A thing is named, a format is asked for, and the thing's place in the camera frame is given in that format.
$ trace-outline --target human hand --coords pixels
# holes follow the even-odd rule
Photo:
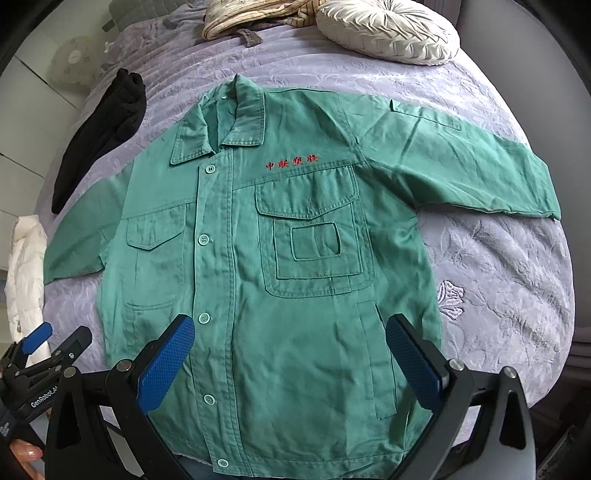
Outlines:
[[[45,477],[37,472],[31,465],[32,462],[41,459],[43,456],[43,452],[40,448],[35,447],[24,440],[17,439],[12,441],[10,449],[33,480],[45,480]]]

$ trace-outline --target white puffer jacket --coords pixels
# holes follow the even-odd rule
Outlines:
[[[12,248],[8,257],[6,302],[10,334],[16,342],[43,322],[43,257],[47,236],[37,215],[19,217],[12,230]],[[49,358],[44,342],[27,365]]]

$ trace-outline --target jacket collar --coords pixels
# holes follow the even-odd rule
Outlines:
[[[213,152],[209,144],[207,123],[202,106],[225,96],[238,102],[236,120],[222,145],[253,147],[262,145],[265,134],[265,101],[263,90],[242,75],[208,92],[181,120],[170,164],[176,165]]]

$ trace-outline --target screw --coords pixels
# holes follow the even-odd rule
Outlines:
[[[509,378],[517,378],[517,371],[513,367],[503,367],[503,373]]]
[[[117,370],[120,372],[127,372],[131,368],[130,360],[121,360],[117,363]]]
[[[462,362],[461,360],[458,360],[457,358],[452,358],[449,361],[449,366],[451,367],[452,370],[455,370],[457,372],[461,372],[462,370],[464,370],[464,368],[466,368],[466,365],[464,365],[464,362]]]
[[[74,367],[68,367],[64,370],[64,377],[72,378],[74,375],[76,375],[76,369]]]

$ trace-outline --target blue gripper pad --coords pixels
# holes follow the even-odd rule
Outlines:
[[[53,334],[53,328],[49,323],[43,322],[22,340],[22,352],[25,355],[31,355],[43,342],[47,341],[51,334]]]
[[[386,324],[386,343],[419,404],[427,410],[437,412],[441,406],[441,378],[395,316],[390,317]]]
[[[185,316],[139,378],[138,404],[144,414],[160,406],[194,342],[195,324]]]

